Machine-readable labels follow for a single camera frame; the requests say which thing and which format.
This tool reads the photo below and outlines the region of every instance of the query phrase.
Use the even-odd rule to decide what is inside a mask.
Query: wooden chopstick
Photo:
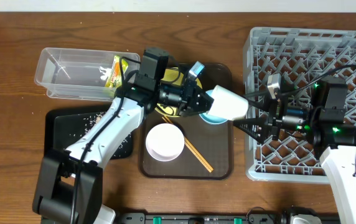
[[[172,121],[167,117],[163,116],[162,119],[166,123],[173,124]],[[196,150],[196,148],[190,143],[190,141],[184,136],[185,138],[185,145],[186,147],[195,155],[195,157],[203,164],[203,166],[209,171],[212,172],[214,169],[213,167],[204,159],[204,157]]]

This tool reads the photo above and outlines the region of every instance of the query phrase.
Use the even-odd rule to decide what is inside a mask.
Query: wood grain surface
[[[220,62],[243,93],[242,47],[256,26],[356,30],[356,14],[0,13],[0,223],[39,223],[32,212],[42,159],[45,114],[96,104],[55,100],[34,84],[45,47],[115,50],[142,55],[162,47],[178,61]],[[244,134],[234,130],[235,168],[227,180],[148,179],[138,170],[138,147],[110,162],[103,202],[115,210],[167,213],[281,211],[292,205],[337,212],[329,185],[253,182],[245,175]]]

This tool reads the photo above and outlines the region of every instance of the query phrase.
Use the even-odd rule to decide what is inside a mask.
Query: plastic dish rack
[[[268,75],[279,72],[289,83],[302,87],[328,70],[356,63],[356,31],[255,27],[243,47],[246,92],[266,89]],[[347,81],[345,122],[356,126],[356,70],[336,74]],[[308,88],[290,99],[292,105],[311,104]],[[248,118],[266,116],[250,108]],[[312,146],[281,131],[279,141],[258,144],[245,137],[246,174],[252,180],[327,184]]]

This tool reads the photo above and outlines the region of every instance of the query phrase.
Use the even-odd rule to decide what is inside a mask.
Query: clear plastic container
[[[106,69],[112,68],[115,55],[141,59],[138,54],[129,52],[45,48],[34,82],[46,87],[51,98],[111,101],[116,89],[105,87],[106,80],[101,77]],[[125,75],[139,69],[139,64],[127,62]]]

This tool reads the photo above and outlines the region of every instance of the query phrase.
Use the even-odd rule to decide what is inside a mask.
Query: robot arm
[[[103,115],[102,119],[91,130],[84,135],[75,144],[72,144],[66,151],[70,151],[70,157],[76,160],[80,160],[83,148],[87,145],[89,140],[95,135],[99,129],[105,125],[113,114],[116,112],[121,98],[115,98],[113,100],[110,109]],[[98,167],[104,169],[109,162],[110,158],[116,152],[120,143],[124,138],[135,130],[142,123],[144,118],[144,108],[138,105],[138,102],[125,98],[123,101],[123,107],[118,116],[104,129],[97,137],[84,159],[85,163],[94,163]]]
[[[320,158],[343,224],[356,223],[355,158],[355,146],[328,147]]]
[[[356,127],[344,124],[347,85],[328,76],[315,87],[311,98],[314,109],[288,106],[281,90],[293,87],[285,85],[280,74],[274,74],[268,78],[269,95],[263,104],[252,102],[268,111],[268,118],[241,119],[233,124],[261,144],[270,135],[277,140],[280,129],[305,133],[329,179],[341,222],[356,223]]]
[[[161,82],[168,58],[169,54],[161,49],[146,49],[134,83],[126,83],[118,89],[117,97],[102,119],[64,152],[50,150],[44,155],[32,205],[35,213],[58,223],[70,223],[73,186],[63,182],[62,178],[74,177],[80,172],[73,214],[75,223],[111,223],[114,211],[101,205],[102,175],[123,139],[142,123],[157,103],[176,106],[177,115],[180,116],[199,114],[210,109],[213,99],[195,81],[204,66],[196,63],[187,72],[183,84],[174,86]],[[122,100],[122,107],[116,116]],[[111,123],[105,126],[112,117]],[[81,165],[84,149],[94,136],[96,138]]]

